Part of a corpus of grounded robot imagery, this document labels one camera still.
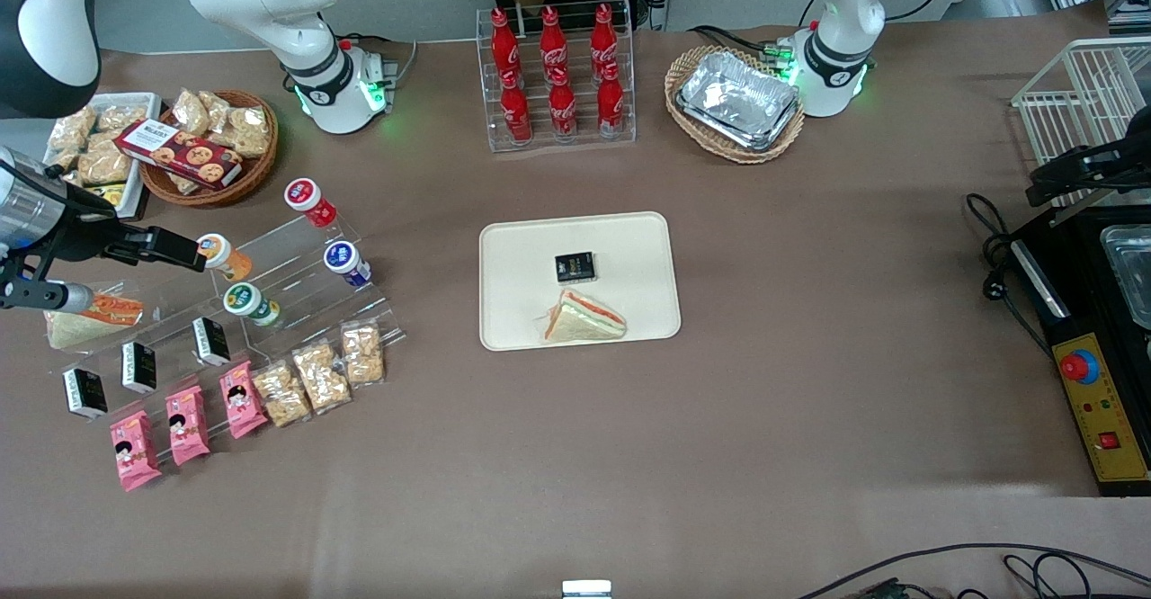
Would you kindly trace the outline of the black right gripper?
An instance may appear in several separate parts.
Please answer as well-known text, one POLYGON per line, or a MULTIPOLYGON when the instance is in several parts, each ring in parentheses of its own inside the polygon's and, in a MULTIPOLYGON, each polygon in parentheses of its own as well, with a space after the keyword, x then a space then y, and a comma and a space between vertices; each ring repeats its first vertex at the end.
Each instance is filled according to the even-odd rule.
POLYGON ((91 308, 87 286, 49 279, 56 261, 97 257, 124 264, 171 264, 201 273, 199 242, 160 227, 120 222, 115 213, 81 212, 77 200, 58 200, 30 188, 3 198, 3 308, 91 308))

